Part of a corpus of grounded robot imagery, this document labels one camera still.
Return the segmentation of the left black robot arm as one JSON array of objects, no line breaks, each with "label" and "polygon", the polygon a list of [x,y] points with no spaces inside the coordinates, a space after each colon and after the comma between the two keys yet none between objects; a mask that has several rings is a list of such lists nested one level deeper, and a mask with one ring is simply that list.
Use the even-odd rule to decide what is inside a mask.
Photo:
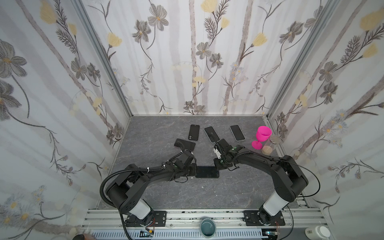
[{"label": "left black robot arm", "polygon": [[154,222],[154,210],[142,199],[147,187],[157,182],[171,182],[196,174],[197,160],[185,150],[159,167],[139,168],[129,165],[107,176],[101,183],[102,200],[118,209],[120,215],[134,216],[136,223],[149,226]]}]

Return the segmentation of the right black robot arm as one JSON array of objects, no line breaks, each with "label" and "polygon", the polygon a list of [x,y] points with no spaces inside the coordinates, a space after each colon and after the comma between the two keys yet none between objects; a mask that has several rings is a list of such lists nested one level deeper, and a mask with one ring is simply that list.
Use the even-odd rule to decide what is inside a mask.
[{"label": "right black robot arm", "polygon": [[215,165],[219,170],[238,168],[239,164],[247,165],[263,171],[271,176],[274,192],[263,203],[253,220],[261,226],[269,226],[277,222],[278,215],[289,203],[292,203],[308,186],[309,181],[303,169],[296,161],[285,155],[283,157],[266,156],[253,152],[244,146],[231,146],[226,140],[214,141],[214,152],[217,155]]}]

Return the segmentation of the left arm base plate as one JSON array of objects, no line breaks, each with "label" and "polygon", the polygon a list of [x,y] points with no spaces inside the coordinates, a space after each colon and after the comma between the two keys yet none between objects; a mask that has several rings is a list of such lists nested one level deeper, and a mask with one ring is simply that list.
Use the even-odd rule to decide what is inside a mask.
[{"label": "left arm base plate", "polygon": [[166,211],[151,211],[143,220],[138,219],[134,215],[130,215],[125,219],[126,227],[164,227],[166,225]]}]

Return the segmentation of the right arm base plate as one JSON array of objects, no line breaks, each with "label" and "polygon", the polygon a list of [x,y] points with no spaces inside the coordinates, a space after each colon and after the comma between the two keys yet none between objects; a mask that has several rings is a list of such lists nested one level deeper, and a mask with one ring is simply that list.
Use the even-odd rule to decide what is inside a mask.
[{"label": "right arm base plate", "polygon": [[258,210],[254,211],[243,211],[244,217],[243,221],[246,223],[248,227],[255,226],[265,226],[265,227],[278,227],[285,226],[285,219],[281,212],[278,212],[275,216],[270,217],[268,214],[260,212]]}]

